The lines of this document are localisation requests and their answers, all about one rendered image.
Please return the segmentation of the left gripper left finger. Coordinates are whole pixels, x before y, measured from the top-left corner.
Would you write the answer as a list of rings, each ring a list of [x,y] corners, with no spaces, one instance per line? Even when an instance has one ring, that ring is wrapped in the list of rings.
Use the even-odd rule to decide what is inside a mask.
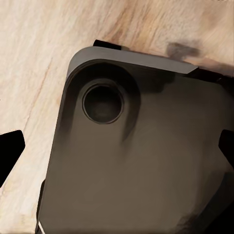
[[[0,135],[0,188],[10,174],[24,148],[25,141],[21,130]]]

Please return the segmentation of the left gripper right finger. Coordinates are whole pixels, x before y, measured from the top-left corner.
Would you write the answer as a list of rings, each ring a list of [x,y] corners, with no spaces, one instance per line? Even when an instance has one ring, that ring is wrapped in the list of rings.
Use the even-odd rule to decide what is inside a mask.
[[[222,130],[218,146],[234,169],[234,132]]]

